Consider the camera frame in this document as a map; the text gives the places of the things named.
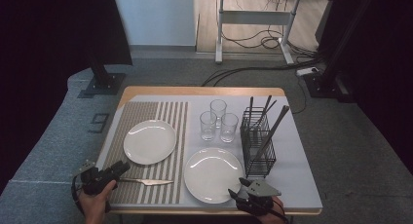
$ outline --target desk leg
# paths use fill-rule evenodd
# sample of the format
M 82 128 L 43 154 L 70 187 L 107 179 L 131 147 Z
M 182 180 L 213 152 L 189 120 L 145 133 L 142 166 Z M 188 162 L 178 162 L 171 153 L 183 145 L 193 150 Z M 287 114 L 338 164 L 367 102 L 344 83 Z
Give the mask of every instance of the desk leg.
M 295 0 L 294 7 L 293 7 L 293 9 L 291 10 L 291 12 L 289 14 L 289 21 L 288 21 L 288 24 L 286 25 L 286 29 L 283 33 L 282 38 L 279 38 L 280 47 L 282 48 L 282 53 L 285 57 L 285 60 L 286 60 L 287 64 L 293 64 L 294 63 L 294 61 L 292 60 L 292 57 L 291 57 L 291 53 L 289 52 L 290 48 L 289 48 L 287 42 L 288 42 L 289 32 L 291 31 L 292 24 L 294 23 L 295 15 L 297 14 L 297 8 L 298 8 L 299 3 L 300 3 L 300 0 Z
M 222 63 L 222 17 L 224 15 L 224 0 L 219 1 L 218 37 L 215 45 L 215 63 Z

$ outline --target white tabletop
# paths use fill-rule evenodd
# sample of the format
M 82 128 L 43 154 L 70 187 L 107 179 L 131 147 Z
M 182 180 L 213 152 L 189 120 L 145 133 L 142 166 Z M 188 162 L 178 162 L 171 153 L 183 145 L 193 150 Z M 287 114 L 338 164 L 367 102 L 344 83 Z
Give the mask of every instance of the white tabletop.
M 255 96 L 254 106 L 264 106 L 268 96 Z M 239 161 L 244 164 L 241 137 L 237 129 L 236 139 L 231 143 L 222 142 L 217 136 L 213 141 L 204 141 L 200 137 L 199 117 L 201 113 L 209 109 L 209 104 L 214 99 L 223 99 L 227 102 L 227 112 L 236 114 L 239 119 L 243 115 L 246 107 L 249 105 L 250 96 L 219 96 L 219 95 L 137 95 L 131 101 L 188 101 L 188 123 L 186 133 L 186 145 L 184 151 L 184 165 L 189 158 L 199 150 L 208 147 L 217 147 L 225 149 L 234 154 Z M 273 96 L 277 103 L 267 114 L 269 125 L 272 126 L 277 120 L 281 109 L 288 105 L 285 96 Z M 123 107 L 119 108 L 114 116 L 109 133 L 107 134 L 102 152 L 97 161 L 97 166 L 102 167 L 106 154 L 109 150 L 110 143 L 114 137 L 116 126 L 122 115 Z M 310 166 L 305 155 L 297 128 L 291 112 L 289 111 L 281 121 L 276 133 L 273 136 L 274 149 L 277 155 L 277 161 L 270 174 L 265 178 L 267 183 L 282 192 L 280 199 L 284 203 L 284 209 L 289 214 L 319 214 L 322 210 L 322 204 L 319 198 L 319 192 L 313 178 Z M 246 196 L 243 189 L 240 196 Z M 181 187 L 181 203 L 177 205 L 124 205 L 112 204 L 112 208 L 118 212 L 140 212 L 156 211 L 157 209 L 170 210 L 203 210 L 205 213 L 214 213 L 217 210 L 237 211 L 235 202 L 230 200 L 224 204 L 211 205 L 205 204 L 194 198 L 185 185 Z

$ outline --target black curtain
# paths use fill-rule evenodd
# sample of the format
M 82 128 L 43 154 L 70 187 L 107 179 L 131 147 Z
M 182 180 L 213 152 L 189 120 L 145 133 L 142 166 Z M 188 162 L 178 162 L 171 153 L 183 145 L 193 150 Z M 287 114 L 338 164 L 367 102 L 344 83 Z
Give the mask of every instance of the black curtain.
M 102 64 L 129 64 L 115 0 L 0 0 L 2 190 L 43 134 L 67 79 Z
M 371 0 L 361 13 L 362 4 L 334 0 L 319 48 L 329 71 L 350 77 L 357 104 L 413 173 L 413 0 Z M 350 39 L 332 56 L 356 17 Z

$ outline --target drinking glass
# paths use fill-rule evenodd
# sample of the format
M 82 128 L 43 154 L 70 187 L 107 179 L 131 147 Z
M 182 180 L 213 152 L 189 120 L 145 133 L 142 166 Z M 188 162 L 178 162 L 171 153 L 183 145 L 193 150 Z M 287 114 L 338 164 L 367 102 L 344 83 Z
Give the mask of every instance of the drinking glass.
M 221 99 L 215 99 L 210 103 L 210 111 L 216 115 L 216 127 L 221 128 L 221 118 L 225 114 L 227 103 Z
M 201 138 L 203 140 L 213 140 L 215 138 L 216 115 L 211 111 L 201 114 Z
M 227 113 L 221 119 L 221 140 L 224 142 L 232 142 L 237 130 L 238 117 L 235 114 Z

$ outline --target gray carpet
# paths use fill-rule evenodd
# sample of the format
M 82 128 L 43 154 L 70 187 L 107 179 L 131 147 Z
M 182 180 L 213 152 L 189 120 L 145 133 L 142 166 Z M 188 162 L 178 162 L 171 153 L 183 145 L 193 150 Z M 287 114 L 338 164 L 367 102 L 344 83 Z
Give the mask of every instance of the gray carpet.
M 110 65 L 126 73 L 126 86 L 199 86 L 213 72 L 248 66 L 274 66 L 270 60 L 140 58 L 133 66 Z M 54 119 L 0 197 L 0 223 L 82 223 L 70 197 L 71 174 L 86 159 L 96 160 L 122 91 L 117 95 L 77 98 L 93 77 L 90 69 L 68 80 L 68 93 Z M 356 104 L 311 98 L 302 78 L 287 71 L 247 71 L 217 86 L 277 87 L 288 98 L 316 184 L 323 211 L 295 216 L 294 223 L 413 223 L 413 177 Z M 95 114 L 109 114 L 101 133 Z M 150 221 L 162 221 L 146 217 Z M 124 223 L 142 217 L 125 215 Z M 249 219 L 205 219 L 247 223 Z M 174 217 L 177 223 L 201 223 L 200 217 Z M 119 223 L 108 214 L 107 223 Z

